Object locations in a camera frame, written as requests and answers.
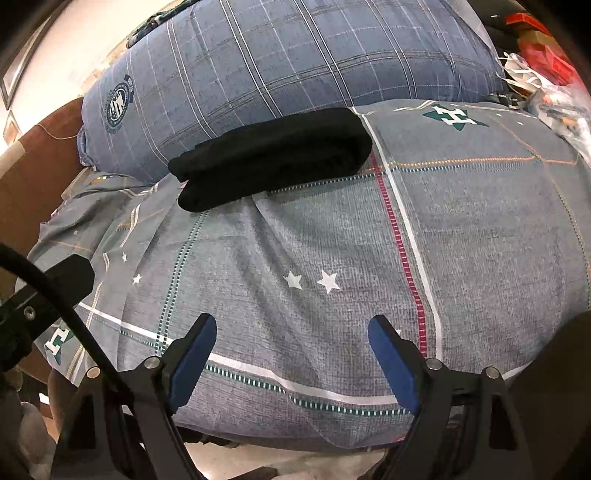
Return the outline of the blue plaid pillow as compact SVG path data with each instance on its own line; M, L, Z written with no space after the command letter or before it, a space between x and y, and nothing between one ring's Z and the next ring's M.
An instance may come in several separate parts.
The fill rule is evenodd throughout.
M466 1L199 1L84 95L78 155L151 184L238 127L392 99L477 102L502 75Z

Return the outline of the grey star-patterned bedsheet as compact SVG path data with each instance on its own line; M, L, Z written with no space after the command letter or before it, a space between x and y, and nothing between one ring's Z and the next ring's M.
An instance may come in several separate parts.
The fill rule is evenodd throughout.
M356 175L189 213L172 176L101 172L41 226L36 266L90 261L77 311L117 369L215 318L177 425L280 448L384 444L412 418L370 318L450 368L511 378L589 309L590 170L565 140L486 103L392 100L356 116L374 141Z

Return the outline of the black pants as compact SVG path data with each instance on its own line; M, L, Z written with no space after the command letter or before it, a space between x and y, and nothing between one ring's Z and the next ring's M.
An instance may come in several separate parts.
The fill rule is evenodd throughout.
M203 212L260 192L356 174L373 149L349 108L294 114L231 130L168 163L178 205Z

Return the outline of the red and white clutter pile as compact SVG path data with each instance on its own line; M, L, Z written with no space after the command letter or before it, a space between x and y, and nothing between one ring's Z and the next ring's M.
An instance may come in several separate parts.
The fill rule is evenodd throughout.
M503 51L506 83L526 98L526 110L590 160L590 93L548 28L521 11L503 17L518 51Z

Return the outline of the brown wooden headboard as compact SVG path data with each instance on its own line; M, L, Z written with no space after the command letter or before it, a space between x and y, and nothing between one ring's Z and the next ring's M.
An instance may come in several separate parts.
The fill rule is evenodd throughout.
M22 255L82 170L76 143L81 107L80 98L66 103L1 155L1 242Z

